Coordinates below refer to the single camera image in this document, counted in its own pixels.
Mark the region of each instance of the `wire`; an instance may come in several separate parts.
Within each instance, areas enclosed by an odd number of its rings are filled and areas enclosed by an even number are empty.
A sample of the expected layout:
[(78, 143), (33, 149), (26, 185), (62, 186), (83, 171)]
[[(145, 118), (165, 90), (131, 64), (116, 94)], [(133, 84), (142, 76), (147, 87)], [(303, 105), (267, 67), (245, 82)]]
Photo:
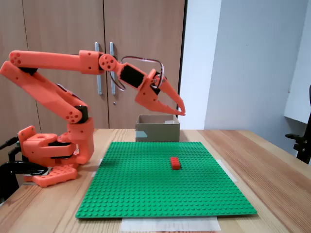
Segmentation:
[(109, 73), (110, 73), (110, 77), (111, 77), (111, 81), (117, 86), (117, 88), (118, 88), (120, 91), (124, 91), (124, 90), (126, 89), (125, 86), (124, 86), (121, 82), (119, 82), (120, 85), (118, 85), (117, 82), (113, 79), (111, 72), (109, 72)]

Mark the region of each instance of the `white wall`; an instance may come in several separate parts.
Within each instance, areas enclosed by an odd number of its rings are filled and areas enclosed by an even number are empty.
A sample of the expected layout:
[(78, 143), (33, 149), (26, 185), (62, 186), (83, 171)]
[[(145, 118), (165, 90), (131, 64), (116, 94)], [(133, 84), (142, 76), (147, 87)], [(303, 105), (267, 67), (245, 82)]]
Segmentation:
[(216, 46), (221, 0), (189, 0), (180, 96), (186, 116), (181, 129), (203, 129)]
[(307, 0), (222, 0), (206, 129), (248, 129), (294, 153), (283, 116)]
[(310, 116), (309, 86), (311, 84), (311, 1), (308, 3), (296, 69), (284, 115), (307, 123)]

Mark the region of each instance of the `cardboard box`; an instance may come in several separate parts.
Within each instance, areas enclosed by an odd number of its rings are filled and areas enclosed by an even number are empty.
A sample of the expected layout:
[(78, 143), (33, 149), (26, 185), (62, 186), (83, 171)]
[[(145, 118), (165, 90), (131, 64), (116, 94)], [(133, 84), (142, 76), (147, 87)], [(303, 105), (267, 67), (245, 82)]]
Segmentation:
[(180, 123), (175, 115), (140, 115), (137, 142), (179, 142)]

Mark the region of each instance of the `wooden table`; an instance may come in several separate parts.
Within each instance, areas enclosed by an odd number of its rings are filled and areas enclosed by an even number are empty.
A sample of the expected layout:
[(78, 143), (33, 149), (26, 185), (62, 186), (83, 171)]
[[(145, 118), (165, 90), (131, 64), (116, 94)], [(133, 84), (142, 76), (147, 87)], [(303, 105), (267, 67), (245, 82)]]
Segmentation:
[[(112, 141), (134, 141), (135, 130), (100, 129), (95, 152), (76, 180), (41, 188), (23, 185), (0, 207), (0, 232), (117, 233), (121, 219), (77, 220), (92, 173)], [(219, 217), (221, 232), (311, 232), (311, 169), (249, 131), (185, 130), (181, 141), (201, 141), (237, 178), (258, 215)]]

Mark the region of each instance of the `red lego brick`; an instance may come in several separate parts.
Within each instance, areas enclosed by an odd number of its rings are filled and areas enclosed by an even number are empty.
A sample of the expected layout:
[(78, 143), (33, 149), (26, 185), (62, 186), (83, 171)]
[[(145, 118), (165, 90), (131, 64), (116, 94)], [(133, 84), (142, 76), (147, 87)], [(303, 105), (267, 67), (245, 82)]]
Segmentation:
[(179, 159), (177, 157), (171, 157), (171, 164), (173, 170), (179, 170), (180, 169), (180, 163)]

